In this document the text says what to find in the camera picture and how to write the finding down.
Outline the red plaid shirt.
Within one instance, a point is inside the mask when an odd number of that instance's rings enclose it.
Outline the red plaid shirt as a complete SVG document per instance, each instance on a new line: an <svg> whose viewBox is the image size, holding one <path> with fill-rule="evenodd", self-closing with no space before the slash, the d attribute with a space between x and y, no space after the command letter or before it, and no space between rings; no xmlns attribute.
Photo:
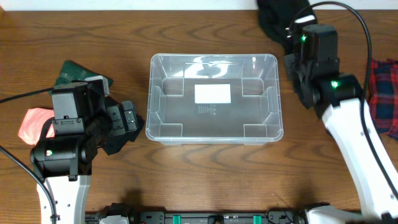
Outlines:
<svg viewBox="0 0 398 224"><path fill-rule="evenodd" d="M372 60L369 107L379 133L397 139L397 61Z"/></svg>

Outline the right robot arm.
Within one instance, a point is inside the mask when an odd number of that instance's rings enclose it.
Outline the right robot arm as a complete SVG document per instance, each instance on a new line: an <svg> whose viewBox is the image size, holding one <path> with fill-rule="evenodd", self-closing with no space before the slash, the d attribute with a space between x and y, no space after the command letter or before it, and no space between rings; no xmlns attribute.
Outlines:
<svg viewBox="0 0 398 224"><path fill-rule="evenodd" d="M354 75L340 73L333 26L292 24L285 67L304 107L313 108L337 143L358 193L360 213L318 205L306 223L397 223L397 171L374 127Z"/></svg>

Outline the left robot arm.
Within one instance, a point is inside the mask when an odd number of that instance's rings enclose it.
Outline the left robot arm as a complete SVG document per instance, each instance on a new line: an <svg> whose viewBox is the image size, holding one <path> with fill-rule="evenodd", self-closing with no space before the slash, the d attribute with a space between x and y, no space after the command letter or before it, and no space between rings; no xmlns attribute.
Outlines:
<svg viewBox="0 0 398 224"><path fill-rule="evenodd" d="M30 153L42 223L84 223L98 149L115 154L143 128L133 103L118 103L106 88L104 80L80 81L51 92L55 116L45 126L55 135L41 133Z"/></svg>

